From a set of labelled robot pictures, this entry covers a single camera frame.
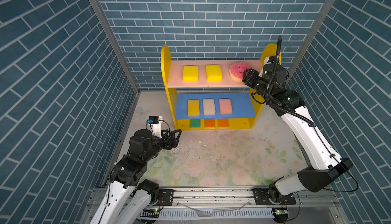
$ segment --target robotic arm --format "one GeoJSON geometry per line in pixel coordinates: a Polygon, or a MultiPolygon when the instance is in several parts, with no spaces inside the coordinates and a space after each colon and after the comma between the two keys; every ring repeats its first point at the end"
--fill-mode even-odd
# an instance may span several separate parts
{"type": "Polygon", "coordinates": [[[159,184],[144,180],[137,186],[147,171],[147,162],[162,149],[178,146],[182,130],[161,131],[162,117],[150,116],[147,121],[152,131],[141,129],[130,138],[128,153],[115,164],[109,174],[109,186],[103,201],[91,220],[91,224],[132,224],[140,212],[158,200],[159,184]],[[132,201],[121,212],[126,200],[134,193],[132,201]]]}
{"type": "Polygon", "coordinates": [[[246,70],[242,80],[255,90],[252,97],[256,102],[269,105],[289,125],[310,159],[311,165],[304,170],[270,184],[269,196],[275,203],[282,202],[292,192],[304,189],[317,192],[353,167],[349,158],[341,158],[327,142],[300,95],[296,91],[285,89],[288,72],[279,62],[281,42],[280,36],[276,56],[265,59],[261,72],[246,70]],[[264,102],[257,101],[254,94],[261,95],[264,102]]]}

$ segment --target round pink sponge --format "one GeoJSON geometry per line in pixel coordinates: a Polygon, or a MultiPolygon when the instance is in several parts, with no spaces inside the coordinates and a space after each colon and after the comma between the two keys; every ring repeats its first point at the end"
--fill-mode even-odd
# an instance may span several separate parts
{"type": "Polygon", "coordinates": [[[235,62],[230,66],[230,77],[235,81],[242,81],[243,72],[250,68],[251,66],[246,62],[235,62]]]}

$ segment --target pink sponge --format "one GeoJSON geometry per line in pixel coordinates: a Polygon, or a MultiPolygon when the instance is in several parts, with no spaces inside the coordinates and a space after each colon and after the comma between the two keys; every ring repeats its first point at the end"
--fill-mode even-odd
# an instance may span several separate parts
{"type": "Polygon", "coordinates": [[[242,81],[243,80],[243,72],[245,70],[250,69],[251,66],[249,66],[245,62],[236,62],[233,63],[230,66],[230,77],[234,79],[235,81],[242,81]]]}
{"type": "Polygon", "coordinates": [[[231,99],[219,99],[220,114],[230,115],[232,114],[231,99]]]}

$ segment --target blue brick wall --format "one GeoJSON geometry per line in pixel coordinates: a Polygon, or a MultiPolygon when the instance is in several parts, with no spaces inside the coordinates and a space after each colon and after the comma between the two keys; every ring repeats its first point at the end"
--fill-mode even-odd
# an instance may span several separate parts
{"type": "Polygon", "coordinates": [[[134,92],[88,0],[0,0],[0,223],[75,223],[134,92]]]}
{"type": "Polygon", "coordinates": [[[289,67],[325,0],[100,0],[138,86],[164,89],[173,60],[258,59],[282,35],[289,67]]]}
{"type": "MultiPolygon", "coordinates": [[[[360,189],[336,193],[350,223],[390,223],[391,0],[336,0],[289,86],[349,157],[360,189]]],[[[335,190],[355,187],[347,174],[335,190]]]]}

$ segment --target floral floor mat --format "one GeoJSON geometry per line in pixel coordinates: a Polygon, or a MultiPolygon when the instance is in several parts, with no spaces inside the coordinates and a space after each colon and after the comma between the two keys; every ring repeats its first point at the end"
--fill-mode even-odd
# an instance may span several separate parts
{"type": "MultiPolygon", "coordinates": [[[[150,115],[162,115],[174,129],[165,92],[141,92],[120,157],[150,115]]],[[[149,161],[140,182],[149,179],[165,187],[268,185],[306,166],[290,128],[265,106],[253,129],[184,131],[177,148],[162,150],[149,161]]]]}

